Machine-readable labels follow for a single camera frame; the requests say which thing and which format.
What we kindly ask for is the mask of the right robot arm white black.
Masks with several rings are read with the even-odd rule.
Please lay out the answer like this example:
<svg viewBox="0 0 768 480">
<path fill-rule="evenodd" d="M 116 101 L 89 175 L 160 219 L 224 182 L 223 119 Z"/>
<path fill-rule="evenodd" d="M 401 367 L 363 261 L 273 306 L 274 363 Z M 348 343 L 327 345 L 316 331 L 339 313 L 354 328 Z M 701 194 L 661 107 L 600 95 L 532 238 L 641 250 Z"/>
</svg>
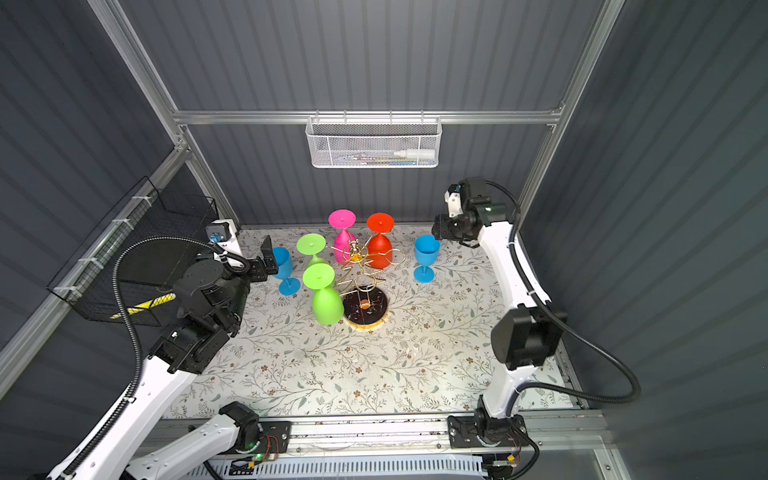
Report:
<svg viewBox="0 0 768 480">
<path fill-rule="evenodd" d="M 504 306 L 490 334 L 497 366 L 480 408 L 489 418 L 512 417 L 524 389 L 534 383 L 536 369 L 556 353 L 562 331 L 533 299 L 538 295 L 542 302 L 550 301 L 521 244 L 514 196 L 493 181 L 475 177 L 450 185 L 444 201 L 447 211 L 435 217 L 432 235 L 481 249 Z"/>
</svg>

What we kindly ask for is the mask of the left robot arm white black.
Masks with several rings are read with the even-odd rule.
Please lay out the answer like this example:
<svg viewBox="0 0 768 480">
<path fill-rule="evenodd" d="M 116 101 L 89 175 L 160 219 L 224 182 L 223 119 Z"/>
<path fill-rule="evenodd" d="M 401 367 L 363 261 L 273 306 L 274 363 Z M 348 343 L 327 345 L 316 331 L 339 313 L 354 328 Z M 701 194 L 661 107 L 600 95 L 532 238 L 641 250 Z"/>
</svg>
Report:
<svg viewBox="0 0 768 480">
<path fill-rule="evenodd" d="M 255 456 L 265 444 L 258 414 L 234 401 L 180 439 L 135 458 L 163 412 L 239 333 L 252 284 L 279 271 L 269 237 L 260 256 L 251 259 L 215 242 L 190 239 L 189 244 L 212 255 L 195 261 L 174 283 L 178 317 L 144 352 L 123 298 L 120 269 L 134 250 L 153 241 L 147 238 L 128 247 L 112 271 L 115 301 L 134 349 L 133 377 L 84 440 L 50 471 L 51 479 L 178 479 L 217 454 L 233 450 Z"/>
</svg>

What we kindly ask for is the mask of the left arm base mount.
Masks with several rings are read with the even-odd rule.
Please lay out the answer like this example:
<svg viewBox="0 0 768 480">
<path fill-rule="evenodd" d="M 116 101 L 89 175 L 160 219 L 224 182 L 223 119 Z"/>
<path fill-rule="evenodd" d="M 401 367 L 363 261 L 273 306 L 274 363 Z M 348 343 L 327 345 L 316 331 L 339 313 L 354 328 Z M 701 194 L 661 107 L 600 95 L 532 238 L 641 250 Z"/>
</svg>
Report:
<svg viewBox="0 0 768 480">
<path fill-rule="evenodd" d="M 289 421 L 265 421 L 244 403 L 233 401 L 204 424 L 206 435 L 222 436 L 220 454 L 253 455 L 264 459 L 287 452 L 293 424 Z"/>
</svg>

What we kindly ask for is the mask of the blue wine glass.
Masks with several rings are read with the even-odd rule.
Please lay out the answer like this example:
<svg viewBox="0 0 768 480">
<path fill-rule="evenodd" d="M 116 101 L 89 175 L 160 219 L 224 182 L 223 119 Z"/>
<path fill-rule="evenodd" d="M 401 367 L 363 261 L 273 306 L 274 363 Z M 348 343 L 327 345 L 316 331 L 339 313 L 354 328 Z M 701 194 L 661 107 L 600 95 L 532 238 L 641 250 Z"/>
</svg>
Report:
<svg viewBox="0 0 768 480">
<path fill-rule="evenodd" d="M 293 277 L 293 261 L 290 252 L 283 247 L 273 249 L 273 254 L 278 266 L 275 277 L 280 280 L 279 293 L 283 296 L 295 295 L 301 288 L 301 283 Z"/>
<path fill-rule="evenodd" d="M 414 243 L 414 256 L 418 266 L 414 270 L 414 278 L 420 283 L 430 283 L 435 278 L 432 265 L 436 262 L 440 251 L 440 242 L 433 235 L 423 235 Z"/>
</svg>

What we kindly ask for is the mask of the blue wine glass front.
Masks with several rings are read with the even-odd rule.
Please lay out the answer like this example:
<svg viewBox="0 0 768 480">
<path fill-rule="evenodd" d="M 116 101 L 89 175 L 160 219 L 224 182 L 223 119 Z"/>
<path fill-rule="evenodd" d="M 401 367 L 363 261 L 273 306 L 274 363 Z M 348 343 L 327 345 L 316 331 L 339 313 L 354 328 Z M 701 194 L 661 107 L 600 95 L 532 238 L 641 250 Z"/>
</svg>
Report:
<svg viewBox="0 0 768 480">
<path fill-rule="evenodd" d="M 432 265 L 436 262 L 440 251 L 440 242 L 433 235 L 423 235 L 414 243 L 414 256 L 418 266 L 414 270 L 414 278 L 420 283 L 430 283 L 435 278 Z"/>
</svg>

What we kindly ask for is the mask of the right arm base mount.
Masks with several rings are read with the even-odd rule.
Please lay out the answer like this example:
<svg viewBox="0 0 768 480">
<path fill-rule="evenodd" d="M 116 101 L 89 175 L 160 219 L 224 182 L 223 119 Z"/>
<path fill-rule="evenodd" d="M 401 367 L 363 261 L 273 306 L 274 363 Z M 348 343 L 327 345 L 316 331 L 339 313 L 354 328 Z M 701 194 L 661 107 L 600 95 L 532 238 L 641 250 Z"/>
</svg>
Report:
<svg viewBox="0 0 768 480">
<path fill-rule="evenodd" d="M 527 447 L 530 440 L 525 435 L 525 429 L 520 415 L 492 417 L 485 407 L 483 396 L 479 397 L 472 415 L 447 417 L 449 442 L 454 449 Z"/>
</svg>

